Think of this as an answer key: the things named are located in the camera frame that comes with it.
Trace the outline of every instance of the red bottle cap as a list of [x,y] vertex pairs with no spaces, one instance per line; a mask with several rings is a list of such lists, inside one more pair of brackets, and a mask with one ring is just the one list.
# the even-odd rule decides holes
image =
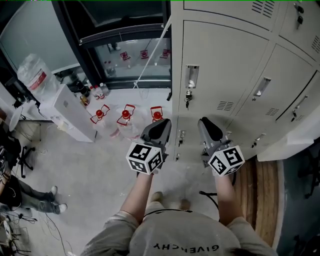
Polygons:
[[129,111],[128,111],[128,110],[122,111],[122,117],[123,117],[124,119],[128,119],[128,118],[130,117]]
[[98,118],[100,118],[100,117],[103,117],[104,116],[104,113],[99,109],[99,110],[97,110],[96,112],[96,115],[97,115],[97,117]]
[[161,115],[161,113],[159,111],[157,111],[157,112],[154,112],[153,118],[155,120],[160,120],[162,118],[162,115]]

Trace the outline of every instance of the window frame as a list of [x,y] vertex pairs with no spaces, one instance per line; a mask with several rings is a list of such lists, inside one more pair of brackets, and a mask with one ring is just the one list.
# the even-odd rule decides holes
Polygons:
[[[64,1],[53,1],[53,8],[61,24],[62,30],[81,65],[85,75],[92,84],[106,83],[110,89],[133,88],[133,82],[137,77],[115,77],[106,76],[103,64],[100,62],[95,47],[119,43],[129,40],[159,38],[163,32],[163,27],[170,16],[170,2],[162,2],[163,23],[143,24],[126,26],[99,33],[93,33],[86,37],[79,37],[73,26],[71,15],[68,12]],[[165,33],[164,38],[169,38],[169,47],[172,49],[171,28]],[[172,88],[172,72],[168,77],[143,76],[139,82],[141,88]]]

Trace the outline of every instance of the red bottle holder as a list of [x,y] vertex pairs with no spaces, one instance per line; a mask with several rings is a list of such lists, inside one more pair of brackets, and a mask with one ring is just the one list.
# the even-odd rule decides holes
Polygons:
[[104,104],[101,109],[98,109],[95,112],[96,115],[90,118],[91,122],[97,124],[100,120],[102,120],[102,118],[107,114],[109,110],[110,108],[106,104]]
[[127,126],[131,116],[134,114],[135,108],[134,105],[126,104],[122,111],[122,116],[116,122],[120,125]]
[[129,60],[131,58],[126,51],[120,53],[120,56],[123,61]]
[[152,123],[164,119],[162,106],[153,106],[150,108],[150,110],[151,110],[151,116],[152,116]]
[[141,56],[141,59],[148,59],[149,58],[148,50],[141,50],[140,51],[140,56]]
[[168,59],[170,54],[170,50],[169,49],[163,49],[162,54],[160,55],[161,59]]

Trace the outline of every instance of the grey t-shirt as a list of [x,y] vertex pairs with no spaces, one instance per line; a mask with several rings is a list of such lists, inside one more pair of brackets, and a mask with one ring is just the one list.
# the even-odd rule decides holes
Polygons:
[[231,248],[277,256],[243,217],[225,227],[200,213],[173,210],[151,213],[141,225],[120,211],[108,219],[81,256],[222,256]]

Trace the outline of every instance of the sneaker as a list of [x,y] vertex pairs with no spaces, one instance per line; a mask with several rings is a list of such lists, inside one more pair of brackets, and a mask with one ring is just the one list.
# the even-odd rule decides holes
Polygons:
[[190,210],[190,206],[191,206],[191,203],[190,203],[189,200],[187,200],[187,199],[182,199],[182,200],[180,201],[179,210],[184,210],[184,211]]
[[56,205],[55,208],[57,209],[56,214],[62,214],[68,209],[68,206],[66,203],[63,203],[63,204]]
[[164,200],[164,194],[158,191],[151,196],[150,202],[159,202],[160,204],[162,204],[163,200]]
[[51,188],[50,192],[52,193],[53,197],[56,197],[56,194],[58,193],[58,187],[57,186],[53,186]]

